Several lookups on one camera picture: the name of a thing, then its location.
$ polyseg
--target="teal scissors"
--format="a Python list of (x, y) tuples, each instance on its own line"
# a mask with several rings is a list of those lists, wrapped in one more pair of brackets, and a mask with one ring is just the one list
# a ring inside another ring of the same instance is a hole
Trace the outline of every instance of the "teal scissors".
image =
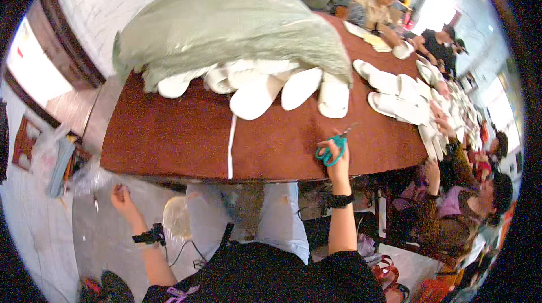
[(334, 161), (330, 162), (330, 160), (333, 158), (333, 156), (331, 155), (331, 150), (329, 149), (329, 147), (326, 147), (326, 150), (324, 151), (324, 153), (322, 155), (319, 155), (320, 150), (322, 148), (316, 149), (316, 153), (314, 154), (316, 156), (316, 158), (321, 159), (325, 166), (335, 165), (335, 163), (337, 163), (339, 158), (342, 157), (342, 154), (344, 154), (344, 149), (346, 147), (346, 135), (357, 124), (358, 123), (353, 123), (348, 129), (343, 131), (343, 133), (341, 135), (335, 135), (335, 136), (330, 137), (330, 138), (327, 139), (327, 140), (332, 139), (335, 142), (335, 144), (337, 145), (337, 147), (339, 147), (339, 149), (340, 149), (340, 154), (339, 154), (339, 156), (337, 156), (337, 158)]

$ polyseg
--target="white strap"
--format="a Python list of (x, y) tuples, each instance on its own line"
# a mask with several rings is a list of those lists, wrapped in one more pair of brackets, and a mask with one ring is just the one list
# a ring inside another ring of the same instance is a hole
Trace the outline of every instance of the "white strap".
[(232, 114), (231, 117), (231, 127), (230, 127), (230, 137), (228, 139), (228, 179), (234, 178), (234, 161), (231, 156), (231, 147), (234, 144), (235, 136), (235, 126), (237, 124), (237, 115)]

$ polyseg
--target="wrist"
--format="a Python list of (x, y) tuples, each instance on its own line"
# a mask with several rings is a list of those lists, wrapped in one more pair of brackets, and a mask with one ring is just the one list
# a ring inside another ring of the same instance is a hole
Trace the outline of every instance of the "wrist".
[(331, 188), (331, 193), (334, 195), (349, 196), (352, 193), (352, 188), (350, 187), (349, 180), (343, 179), (340, 181), (334, 181), (333, 187)]

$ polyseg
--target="wooden table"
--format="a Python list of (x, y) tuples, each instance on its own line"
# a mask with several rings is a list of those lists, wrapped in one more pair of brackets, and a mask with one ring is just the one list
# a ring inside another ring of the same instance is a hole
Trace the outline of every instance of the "wooden table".
[[(399, 60), (378, 53), (361, 38), (349, 34), (342, 20), (321, 16), (340, 34), (352, 61), (362, 59), (393, 74), (419, 77), (415, 54)], [(349, 111), (342, 119), (318, 112), (318, 93), (299, 108), (285, 111), (280, 96), (261, 117), (237, 119), (233, 140), (233, 178), (325, 178), (322, 163), (314, 157), (315, 144), (358, 122), (349, 133), (351, 175), (371, 174), (417, 165), (427, 158), (417, 127), (383, 116), (369, 107), (373, 89), (355, 71)], [(226, 179), (232, 113), (228, 99), (205, 90), (193, 80), (179, 99), (145, 94), (143, 81), (132, 74), (113, 112), (102, 149), (101, 165), (107, 170), (154, 179)]]

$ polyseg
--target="red object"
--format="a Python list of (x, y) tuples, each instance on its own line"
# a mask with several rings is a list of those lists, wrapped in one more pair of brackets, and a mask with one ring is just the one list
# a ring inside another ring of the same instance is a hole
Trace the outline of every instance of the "red object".
[(89, 288), (90, 290), (92, 290), (93, 292), (97, 293), (98, 295), (100, 295), (101, 291), (102, 291), (102, 287), (100, 286), (100, 284), (90, 278), (87, 278), (85, 279), (85, 285), (87, 286), (87, 288)]
[(419, 298), (416, 300), (418, 303), (435, 303), (440, 302), (450, 292), (446, 283), (426, 279), (422, 282), (422, 286), (419, 289)]

